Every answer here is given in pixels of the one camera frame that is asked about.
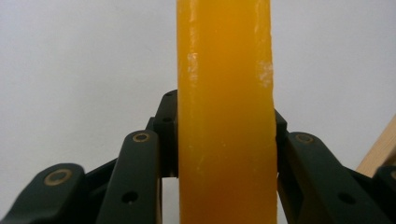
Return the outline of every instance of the white background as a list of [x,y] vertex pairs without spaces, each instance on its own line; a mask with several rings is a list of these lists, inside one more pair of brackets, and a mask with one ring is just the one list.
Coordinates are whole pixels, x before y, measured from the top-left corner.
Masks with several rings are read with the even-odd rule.
[[[314,2],[272,2],[276,108],[355,169],[396,112],[396,2]],[[89,172],[145,128],[177,87],[175,8],[0,1],[0,217],[36,173]],[[163,223],[178,223],[177,182],[164,185]]]

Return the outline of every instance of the wax cylinder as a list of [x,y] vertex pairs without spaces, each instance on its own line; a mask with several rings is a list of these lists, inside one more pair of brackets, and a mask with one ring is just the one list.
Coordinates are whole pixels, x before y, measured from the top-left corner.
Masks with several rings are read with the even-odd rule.
[[181,224],[276,223],[269,0],[177,0]]

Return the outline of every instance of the wooden stick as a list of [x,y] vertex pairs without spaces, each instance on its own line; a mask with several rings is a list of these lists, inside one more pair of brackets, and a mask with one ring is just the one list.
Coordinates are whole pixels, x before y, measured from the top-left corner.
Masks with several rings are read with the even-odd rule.
[[378,167],[396,165],[396,114],[364,157],[357,171],[373,177]]

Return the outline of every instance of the circular joint cap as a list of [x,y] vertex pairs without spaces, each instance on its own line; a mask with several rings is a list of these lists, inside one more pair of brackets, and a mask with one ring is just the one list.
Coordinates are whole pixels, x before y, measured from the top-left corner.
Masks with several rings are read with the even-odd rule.
[[51,187],[61,185],[70,179],[72,174],[72,171],[69,169],[58,169],[46,176],[44,184]]
[[135,134],[132,139],[134,139],[135,142],[147,142],[149,140],[149,134],[148,133],[137,133]]
[[306,133],[299,133],[296,136],[297,141],[304,143],[304,144],[311,144],[314,142],[314,138]]

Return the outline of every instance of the screw hole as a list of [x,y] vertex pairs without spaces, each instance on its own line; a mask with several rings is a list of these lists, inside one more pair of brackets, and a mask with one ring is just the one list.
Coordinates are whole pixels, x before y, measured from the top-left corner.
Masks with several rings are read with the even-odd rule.
[[57,186],[66,182],[71,176],[71,170],[59,169],[47,175],[44,179],[44,184],[47,186]]
[[350,196],[348,193],[339,193],[338,198],[343,202],[343,203],[348,203],[348,204],[355,204],[356,200]]
[[172,121],[171,118],[164,118],[164,119],[163,119],[163,122],[171,122],[171,121]]
[[305,143],[305,144],[310,144],[314,142],[314,138],[312,138],[311,136],[309,136],[308,134],[304,134],[304,133],[300,133],[296,135],[296,139],[301,142],[301,143]]
[[146,142],[149,140],[149,134],[148,133],[137,133],[134,135],[133,139],[136,142]]
[[137,200],[137,193],[134,191],[129,191],[122,196],[122,202],[129,205],[133,204]]

